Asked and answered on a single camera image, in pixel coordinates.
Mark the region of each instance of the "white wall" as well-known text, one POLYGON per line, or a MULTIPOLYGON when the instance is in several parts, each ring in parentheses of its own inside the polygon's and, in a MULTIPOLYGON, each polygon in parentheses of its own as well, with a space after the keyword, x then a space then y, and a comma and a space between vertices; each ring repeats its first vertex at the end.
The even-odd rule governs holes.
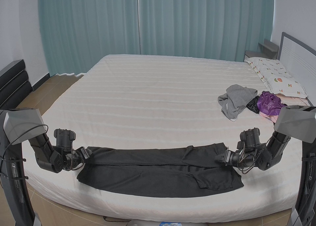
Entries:
POLYGON ((0 70, 24 59, 31 85, 48 73, 37 0, 0 0, 0 70))
POLYGON ((316 50, 316 0, 274 0, 271 41, 280 45, 286 32, 316 50))

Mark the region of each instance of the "floor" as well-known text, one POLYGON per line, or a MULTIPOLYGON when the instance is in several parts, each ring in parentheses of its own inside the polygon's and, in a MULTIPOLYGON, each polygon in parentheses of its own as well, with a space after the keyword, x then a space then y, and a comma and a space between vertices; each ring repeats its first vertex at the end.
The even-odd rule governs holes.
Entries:
MULTIPOLYGON (((54 101, 82 76, 55 75, 28 95, 18 107, 38 108, 44 114, 54 101)), ((90 214, 53 202, 27 185, 31 203, 38 213, 43 226, 125 226, 128 220, 90 214)), ((209 223, 209 226, 285 226, 290 217, 290 209, 271 215, 227 223, 209 223)), ((14 219, 0 188, 0 225, 14 226, 14 219)))

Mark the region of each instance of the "purple satin garment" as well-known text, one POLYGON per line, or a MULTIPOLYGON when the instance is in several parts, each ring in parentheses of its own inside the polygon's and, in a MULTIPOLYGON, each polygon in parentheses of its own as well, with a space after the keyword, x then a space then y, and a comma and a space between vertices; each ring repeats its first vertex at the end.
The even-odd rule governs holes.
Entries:
POLYGON ((286 106, 281 103, 281 99, 279 97, 268 91, 262 92, 258 99, 257 105, 260 112, 266 115, 279 115, 281 108, 286 106))

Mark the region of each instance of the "bed sheet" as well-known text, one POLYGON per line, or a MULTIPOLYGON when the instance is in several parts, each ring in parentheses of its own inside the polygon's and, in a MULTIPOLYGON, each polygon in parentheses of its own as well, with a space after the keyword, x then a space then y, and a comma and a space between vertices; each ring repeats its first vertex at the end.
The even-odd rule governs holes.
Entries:
MULTIPOLYGON (((240 132, 254 127, 266 142, 273 133, 271 121, 248 109, 235 122, 221 113, 217 97, 232 84, 266 90, 247 63, 108 55, 61 95, 43 120, 52 144, 54 129, 75 131, 74 149, 165 149, 224 142, 235 150, 240 132)), ((86 212, 125 219, 199 223, 264 216, 293 206, 301 174, 302 146, 292 138, 279 164, 242 176, 243 188, 194 198, 142 197, 79 183, 79 171, 42 170, 29 143, 22 146, 28 181, 42 195, 86 212)))

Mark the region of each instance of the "black garment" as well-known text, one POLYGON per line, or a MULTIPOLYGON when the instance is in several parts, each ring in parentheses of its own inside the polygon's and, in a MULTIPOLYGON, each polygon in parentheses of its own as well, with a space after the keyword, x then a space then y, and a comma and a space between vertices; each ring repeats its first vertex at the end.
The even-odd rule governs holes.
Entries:
POLYGON ((223 143, 178 149, 88 147, 93 156, 77 176, 97 189, 148 197, 199 197, 243 187, 231 166, 215 161, 223 143))
POLYGON ((260 112, 257 105, 258 99, 259 96, 256 96, 247 104, 247 108, 257 114, 260 112))

